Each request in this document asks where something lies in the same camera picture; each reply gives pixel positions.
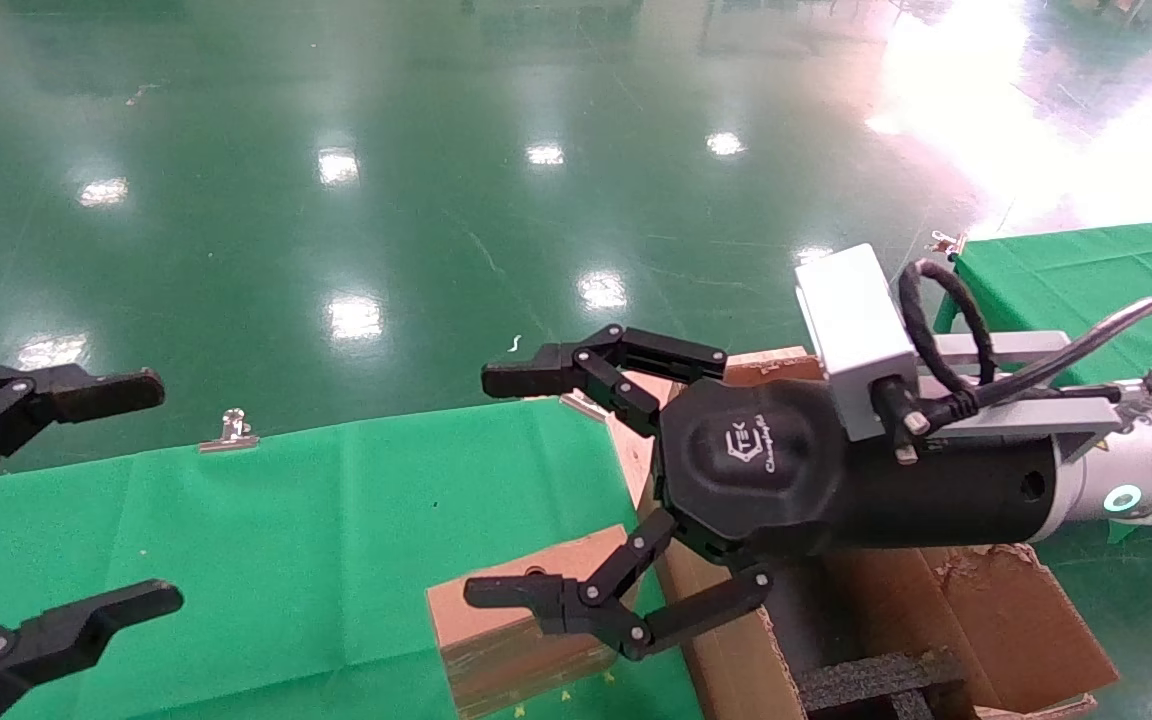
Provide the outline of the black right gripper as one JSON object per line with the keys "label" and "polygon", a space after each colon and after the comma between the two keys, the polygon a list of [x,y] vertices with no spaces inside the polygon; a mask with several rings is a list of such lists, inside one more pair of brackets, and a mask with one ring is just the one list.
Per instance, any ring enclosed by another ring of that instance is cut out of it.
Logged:
{"label": "black right gripper", "polygon": [[[657,434],[664,510],[588,579],[475,577],[463,584],[468,605],[526,609],[545,635],[593,635],[639,661],[759,609],[772,577],[753,562],[1033,541],[1049,520],[1058,488],[1049,439],[967,439],[904,465],[886,438],[850,441],[824,382],[728,386],[719,382],[726,364],[722,348],[607,325],[579,342],[544,343],[529,361],[484,365],[488,397],[579,391],[636,434]],[[626,372],[689,387],[660,410]],[[673,538],[712,564],[753,566],[637,615],[623,596]]]}

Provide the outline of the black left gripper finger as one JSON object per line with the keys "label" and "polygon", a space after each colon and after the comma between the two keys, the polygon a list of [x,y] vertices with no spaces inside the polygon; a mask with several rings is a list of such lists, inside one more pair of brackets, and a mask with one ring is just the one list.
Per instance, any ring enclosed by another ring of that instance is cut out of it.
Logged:
{"label": "black left gripper finger", "polygon": [[33,688],[83,673],[100,661],[128,626],[182,609],[184,596],[165,579],[118,588],[0,626],[0,717]]}
{"label": "black left gripper finger", "polygon": [[18,370],[0,365],[0,461],[52,423],[76,424],[162,406],[154,370],[91,376],[77,364]]}

